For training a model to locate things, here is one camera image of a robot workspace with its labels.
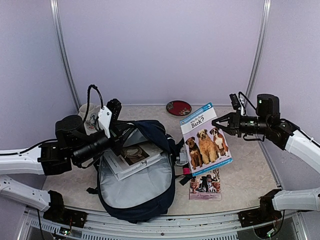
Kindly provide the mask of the white charger with cable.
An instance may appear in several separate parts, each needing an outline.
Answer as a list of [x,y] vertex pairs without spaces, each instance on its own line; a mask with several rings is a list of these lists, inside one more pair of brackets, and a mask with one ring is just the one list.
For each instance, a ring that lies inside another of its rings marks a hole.
[[176,157],[175,164],[183,167],[189,163],[188,154],[185,147],[182,147],[179,152],[179,156]]

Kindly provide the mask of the navy blue backpack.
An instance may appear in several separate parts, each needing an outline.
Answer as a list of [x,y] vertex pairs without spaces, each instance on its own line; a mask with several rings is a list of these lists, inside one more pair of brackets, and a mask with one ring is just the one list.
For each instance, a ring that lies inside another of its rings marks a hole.
[[[175,197],[175,163],[183,143],[176,143],[158,120],[120,121],[119,127],[124,132],[120,154],[111,148],[104,151],[94,164],[96,188],[86,191],[98,195],[104,209],[119,220],[136,224],[166,214]],[[138,151],[138,166],[119,180],[112,166],[130,159],[133,149]]]

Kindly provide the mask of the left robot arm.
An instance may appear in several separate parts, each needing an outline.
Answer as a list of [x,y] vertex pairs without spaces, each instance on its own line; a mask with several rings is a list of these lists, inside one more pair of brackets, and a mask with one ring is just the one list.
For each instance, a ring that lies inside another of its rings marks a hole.
[[65,207],[63,196],[13,180],[12,174],[54,176],[83,168],[83,163],[97,159],[108,148],[119,154],[124,145],[120,121],[109,113],[99,118],[102,131],[88,135],[83,120],[69,115],[55,124],[55,139],[30,148],[0,152],[0,194],[43,212],[43,218],[69,227],[83,228],[87,213]]

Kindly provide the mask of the pink cover book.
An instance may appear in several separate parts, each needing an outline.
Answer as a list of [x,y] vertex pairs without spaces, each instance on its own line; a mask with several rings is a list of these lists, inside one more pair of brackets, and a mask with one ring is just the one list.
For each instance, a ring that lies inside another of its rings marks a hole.
[[219,168],[191,178],[189,200],[220,201],[221,199],[222,194]]

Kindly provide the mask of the dog cover book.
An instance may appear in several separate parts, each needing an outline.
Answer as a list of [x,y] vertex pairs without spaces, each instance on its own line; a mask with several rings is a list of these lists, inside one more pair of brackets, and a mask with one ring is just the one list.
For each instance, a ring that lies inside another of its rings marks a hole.
[[214,106],[209,102],[179,122],[192,176],[233,161],[222,129],[212,125],[216,118]]

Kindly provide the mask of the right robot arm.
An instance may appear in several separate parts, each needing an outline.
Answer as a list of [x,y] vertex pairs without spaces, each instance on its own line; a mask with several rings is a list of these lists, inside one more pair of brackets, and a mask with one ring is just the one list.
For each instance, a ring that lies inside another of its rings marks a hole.
[[[241,100],[242,92],[230,94],[234,112],[213,119],[211,124],[223,132],[246,138],[261,135],[278,148],[300,158],[316,172],[320,170],[320,145],[293,122],[281,118],[279,98],[272,94],[257,95],[255,116],[247,116]],[[259,199],[259,207],[238,213],[242,227],[267,223],[284,217],[286,210],[319,211],[320,189],[273,189]]]

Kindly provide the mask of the white grey book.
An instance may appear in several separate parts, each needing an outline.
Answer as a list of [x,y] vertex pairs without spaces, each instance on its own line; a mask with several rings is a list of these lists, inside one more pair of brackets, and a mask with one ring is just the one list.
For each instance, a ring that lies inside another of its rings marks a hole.
[[115,178],[121,181],[157,163],[162,153],[154,143],[144,142],[124,147],[119,156],[109,149],[103,157]]

